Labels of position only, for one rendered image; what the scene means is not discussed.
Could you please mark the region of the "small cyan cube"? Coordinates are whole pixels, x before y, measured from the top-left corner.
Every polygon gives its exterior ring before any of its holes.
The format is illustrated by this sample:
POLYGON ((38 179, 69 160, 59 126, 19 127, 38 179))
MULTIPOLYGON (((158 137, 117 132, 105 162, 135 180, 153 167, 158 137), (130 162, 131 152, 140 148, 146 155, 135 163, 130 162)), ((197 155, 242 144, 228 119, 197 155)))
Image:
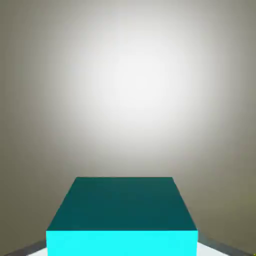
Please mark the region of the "small cyan cube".
POLYGON ((47 256, 197 256, 171 177, 77 177, 46 230, 47 256))

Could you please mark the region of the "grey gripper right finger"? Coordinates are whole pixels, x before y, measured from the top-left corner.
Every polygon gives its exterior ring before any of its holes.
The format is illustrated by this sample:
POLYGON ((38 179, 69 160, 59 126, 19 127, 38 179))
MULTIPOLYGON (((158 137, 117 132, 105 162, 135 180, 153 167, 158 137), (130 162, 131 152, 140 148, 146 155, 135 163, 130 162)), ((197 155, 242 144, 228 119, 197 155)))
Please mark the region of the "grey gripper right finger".
POLYGON ((243 256, 243 252, 209 238, 199 230, 196 256, 243 256))

